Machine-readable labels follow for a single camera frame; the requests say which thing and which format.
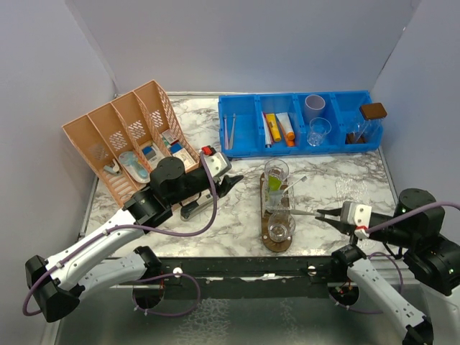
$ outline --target marble countertop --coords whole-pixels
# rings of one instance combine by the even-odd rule
[[[219,142],[218,99],[171,96],[171,102],[187,140],[199,149]],[[150,246],[160,257],[234,257],[273,255],[329,255],[348,243],[348,237],[311,216],[295,216],[296,229],[291,247],[284,253],[269,251],[260,239],[259,178],[267,159],[234,160],[230,175],[244,175],[243,181],[218,202],[213,226],[200,236],[179,238],[148,234],[114,253],[125,256],[138,246]],[[297,156],[282,158],[289,165],[290,181],[307,175],[295,186],[295,208],[313,211],[337,208],[345,200],[367,203],[379,213],[392,214],[395,202],[379,152],[354,155]],[[86,230],[90,234],[111,218],[118,206],[105,185],[98,183]],[[161,225],[162,229],[192,232],[202,229],[211,217],[212,207],[188,222],[180,220],[179,210]],[[362,241],[367,254],[383,250],[380,243]]]

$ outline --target white wall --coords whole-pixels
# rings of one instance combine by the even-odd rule
[[[120,92],[370,89],[420,0],[67,0]]]
[[[372,90],[388,111],[383,149],[397,191],[429,190],[460,202],[460,1],[418,7]],[[460,214],[444,234],[460,243]]]
[[[24,263],[76,240],[93,179],[60,126],[114,90],[63,0],[3,1],[0,47],[0,342],[38,344]]]

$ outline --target blue plastic bin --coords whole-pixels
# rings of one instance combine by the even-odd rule
[[[305,122],[304,104],[308,95],[316,94],[324,98],[326,106],[322,117],[331,122],[331,133],[325,142],[317,147],[307,143],[309,124]],[[380,127],[370,142],[347,144],[346,132],[359,107],[370,104],[368,91],[320,92],[320,93],[276,93],[220,96],[218,112],[220,121],[220,140],[222,152],[228,157],[264,157],[281,155],[314,155],[326,153],[350,153],[376,150],[382,140]],[[295,133],[295,146],[288,147],[284,137],[281,142],[265,147],[265,131],[262,112],[288,113]],[[230,140],[233,114],[236,115],[233,149],[224,148],[224,114],[227,115],[228,136]]]

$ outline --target wooden board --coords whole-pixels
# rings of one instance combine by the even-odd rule
[[[261,233],[261,240],[262,243],[272,252],[276,253],[281,253],[285,252],[286,250],[289,249],[290,245],[293,242],[293,237],[289,237],[289,239],[283,241],[283,242],[275,242],[272,241],[270,236],[268,235],[268,219],[272,215],[270,212],[265,211],[264,214],[262,215],[262,207],[263,207],[263,202],[262,198],[264,198],[264,193],[263,193],[263,185],[264,185],[264,179],[265,179],[265,174],[262,173],[260,175],[260,222],[262,224],[262,233]],[[281,185],[281,189],[287,188],[288,185]],[[282,204],[289,208],[289,199],[285,199],[282,201]]]

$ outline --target purple cable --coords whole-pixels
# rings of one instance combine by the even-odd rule
[[[196,286],[196,300],[195,300],[195,303],[189,309],[187,309],[185,311],[181,311],[180,313],[161,313],[161,312],[158,312],[158,311],[152,311],[150,309],[143,309],[143,308],[141,308],[141,307],[139,307],[137,305],[137,302],[136,302],[136,300],[134,298],[134,294],[133,294],[132,300],[133,300],[134,304],[136,305],[135,310],[140,310],[140,311],[143,311],[144,313],[152,314],[152,315],[166,316],[166,317],[169,317],[169,318],[177,318],[177,317],[180,317],[180,316],[185,316],[185,315],[191,313],[192,311],[194,311],[196,309],[196,307],[198,307],[198,304],[200,303],[201,289],[200,289],[200,285],[198,284],[196,279],[194,277],[192,277],[191,275],[187,275],[185,273],[167,273],[166,275],[158,275],[158,276],[152,277],[152,278],[146,278],[146,279],[137,280],[137,282],[151,282],[153,280],[159,280],[159,279],[164,279],[164,278],[168,278],[168,277],[174,277],[176,275],[179,275],[181,277],[186,277],[186,278],[190,279],[193,282],[193,284],[195,284],[195,286]]]
[[[213,225],[214,220],[216,219],[216,214],[217,214],[217,192],[216,192],[216,186],[214,185],[213,177],[211,175],[211,172],[209,171],[209,168],[206,164],[206,161],[204,160],[204,152],[200,152],[200,159],[201,163],[203,164],[204,171],[206,172],[206,176],[208,177],[209,185],[211,186],[211,194],[213,196],[213,213],[211,215],[211,219],[209,219],[209,222],[204,226],[199,231],[195,232],[190,232],[190,233],[178,233],[178,232],[172,232],[172,231],[167,231],[167,230],[161,230],[157,228],[151,228],[149,226],[144,226],[144,225],[136,225],[136,224],[125,224],[125,225],[117,225],[114,226],[113,228],[107,229],[107,233],[110,234],[116,230],[120,229],[140,229],[140,230],[145,230],[145,231],[152,231],[152,232],[157,232],[158,234],[164,234],[168,236],[176,236],[176,237],[192,237],[192,236],[197,236],[201,235],[203,232],[211,228]],[[45,280],[47,277],[49,277],[55,270],[58,269],[58,266],[62,267],[64,264],[72,259],[74,256],[76,256],[78,253],[80,253],[82,250],[87,248],[88,246],[92,245],[94,242],[98,241],[100,238],[105,237],[106,235],[104,234],[99,234],[98,236],[95,236],[92,238],[90,241],[86,242],[83,244],[81,247],[77,248],[74,252],[70,253],[67,257],[59,261],[56,266],[51,267],[44,275],[42,275],[38,280],[35,282],[34,285],[31,286],[29,291],[26,294],[26,298],[24,299],[24,303],[22,304],[22,313],[25,316],[35,316],[41,313],[40,310],[32,311],[29,312],[27,310],[27,306],[29,305],[30,298],[32,298],[35,290],[40,286],[40,284]]]
[[[397,265],[395,259],[393,259],[390,255],[387,255],[385,253],[382,253],[382,252],[375,252],[375,253],[372,253],[368,256],[369,260],[373,257],[386,257],[387,259],[389,259],[389,261],[391,261],[391,263],[396,267],[396,270],[397,270],[397,273],[399,274],[400,276],[400,286],[398,288],[398,292],[399,294],[403,292],[403,288],[404,288],[404,280],[403,280],[403,274],[401,273],[401,269],[399,268],[399,266]],[[347,305],[344,305],[344,304],[341,304],[339,301],[337,301],[330,293],[329,293],[329,298],[332,299],[334,302],[337,303],[337,305],[341,308],[344,308],[344,309],[347,309],[348,311],[354,311],[355,313],[360,313],[360,314],[366,314],[366,315],[377,315],[377,314],[381,314],[383,313],[382,311],[380,310],[360,310],[360,309],[356,309],[356,308],[353,308],[353,307],[350,307],[350,306],[347,306]]]
[[[421,206],[419,208],[416,208],[415,210],[412,210],[412,211],[409,211],[407,213],[404,213],[401,216],[398,216],[396,218],[390,219],[389,221],[386,221],[386,222],[381,223],[379,225],[373,226],[372,228],[367,229],[366,232],[368,234],[371,234],[372,232],[382,230],[382,229],[387,228],[388,226],[396,224],[396,223],[398,223],[400,221],[404,221],[405,219],[410,218],[410,217],[412,217],[412,216],[414,216],[416,214],[425,212],[427,210],[431,210],[432,208],[441,207],[441,206],[454,207],[454,208],[456,208],[457,210],[460,211],[460,204],[458,204],[458,203],[452,203],[451,201],[437,201],[435,203],[429,203],[427,205],[424,205],[424,206]]]

